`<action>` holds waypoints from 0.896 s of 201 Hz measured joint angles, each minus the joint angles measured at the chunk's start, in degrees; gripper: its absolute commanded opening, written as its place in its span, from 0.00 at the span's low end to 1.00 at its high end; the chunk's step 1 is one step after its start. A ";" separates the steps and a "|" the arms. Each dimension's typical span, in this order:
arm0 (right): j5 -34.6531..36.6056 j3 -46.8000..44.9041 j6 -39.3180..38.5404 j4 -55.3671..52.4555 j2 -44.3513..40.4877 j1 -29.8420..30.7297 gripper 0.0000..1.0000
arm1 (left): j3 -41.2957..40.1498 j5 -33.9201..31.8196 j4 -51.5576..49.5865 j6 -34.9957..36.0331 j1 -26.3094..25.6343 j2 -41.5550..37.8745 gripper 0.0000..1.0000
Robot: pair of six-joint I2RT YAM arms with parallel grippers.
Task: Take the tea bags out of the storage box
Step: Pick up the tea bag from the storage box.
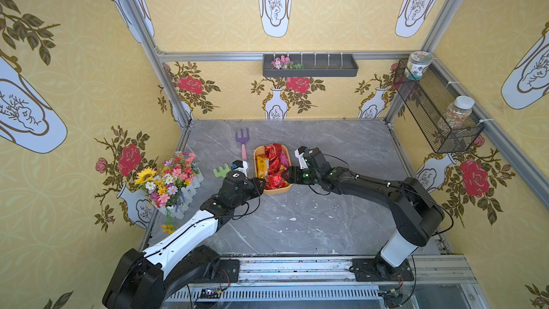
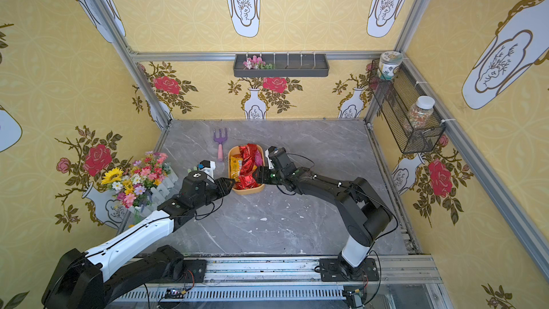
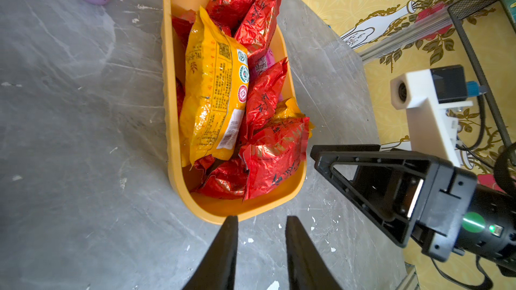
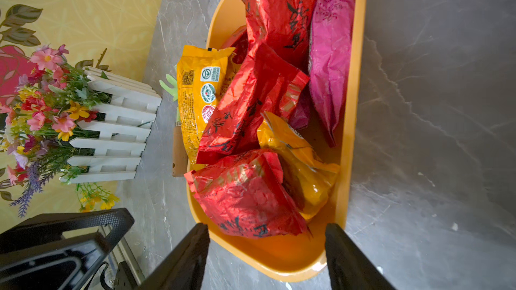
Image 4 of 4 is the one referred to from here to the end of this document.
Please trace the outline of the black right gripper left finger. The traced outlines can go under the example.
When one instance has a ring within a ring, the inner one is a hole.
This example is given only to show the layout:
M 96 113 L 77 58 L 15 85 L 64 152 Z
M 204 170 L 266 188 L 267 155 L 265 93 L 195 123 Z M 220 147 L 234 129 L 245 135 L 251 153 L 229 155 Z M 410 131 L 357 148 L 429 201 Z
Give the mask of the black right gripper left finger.
M 196 224 L 139 289 L 189 289 L 202 287 L 210 245 L 208 226 Z

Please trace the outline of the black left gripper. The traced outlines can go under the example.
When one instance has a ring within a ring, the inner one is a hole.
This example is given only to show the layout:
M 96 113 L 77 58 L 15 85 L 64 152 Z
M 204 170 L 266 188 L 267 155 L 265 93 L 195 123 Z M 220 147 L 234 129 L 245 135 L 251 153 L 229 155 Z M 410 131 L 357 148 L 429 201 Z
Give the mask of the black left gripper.
M 126 208 L 27 219 L 1 233 L 1 288 L 82 289 L 133 224 Z

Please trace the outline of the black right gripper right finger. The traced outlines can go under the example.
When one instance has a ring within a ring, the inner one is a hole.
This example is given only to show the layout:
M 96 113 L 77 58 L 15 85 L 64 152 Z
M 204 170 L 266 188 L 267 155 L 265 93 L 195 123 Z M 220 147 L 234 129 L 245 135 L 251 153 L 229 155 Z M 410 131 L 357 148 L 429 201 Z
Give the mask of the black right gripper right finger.
M 394 289 L 338 224 L 326 226 L 325 251 L 332 289 Z

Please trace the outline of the small yellow tea bag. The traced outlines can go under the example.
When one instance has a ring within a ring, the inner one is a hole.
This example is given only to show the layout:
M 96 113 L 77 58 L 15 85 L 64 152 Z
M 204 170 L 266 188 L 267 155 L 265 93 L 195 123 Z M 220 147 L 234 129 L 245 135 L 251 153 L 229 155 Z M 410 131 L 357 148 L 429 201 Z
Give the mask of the small yellow tea bag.
M 278 154 L 284 185 L 301 216 L 310 221 L 329 200 L 340 166 L 323 162 L 313 147 L 279 116 L 265 111 L 257 129 L 259 145 Z

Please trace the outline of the large yellow tea bag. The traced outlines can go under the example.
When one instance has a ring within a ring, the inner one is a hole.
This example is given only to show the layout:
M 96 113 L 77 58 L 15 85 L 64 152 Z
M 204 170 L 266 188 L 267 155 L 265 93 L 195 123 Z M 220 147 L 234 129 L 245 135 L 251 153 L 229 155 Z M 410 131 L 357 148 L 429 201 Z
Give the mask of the large yellow tea bag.
M 185 46 L 177 64 L 181 133 L 190 168 L 196 171 L 204 167 L 196 162 L 200 141 L 220 101 L 234 50 Z

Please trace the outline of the long red tea bag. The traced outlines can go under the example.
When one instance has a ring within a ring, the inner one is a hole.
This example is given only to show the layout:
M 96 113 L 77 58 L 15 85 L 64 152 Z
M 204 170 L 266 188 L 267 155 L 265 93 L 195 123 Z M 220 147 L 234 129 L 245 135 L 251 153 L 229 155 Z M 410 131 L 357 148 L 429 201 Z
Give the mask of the long red tea bag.
M 309 31 L 316 0 L 241 0 L 249 47 L 267 44 L 278 56 L 306 71 Z

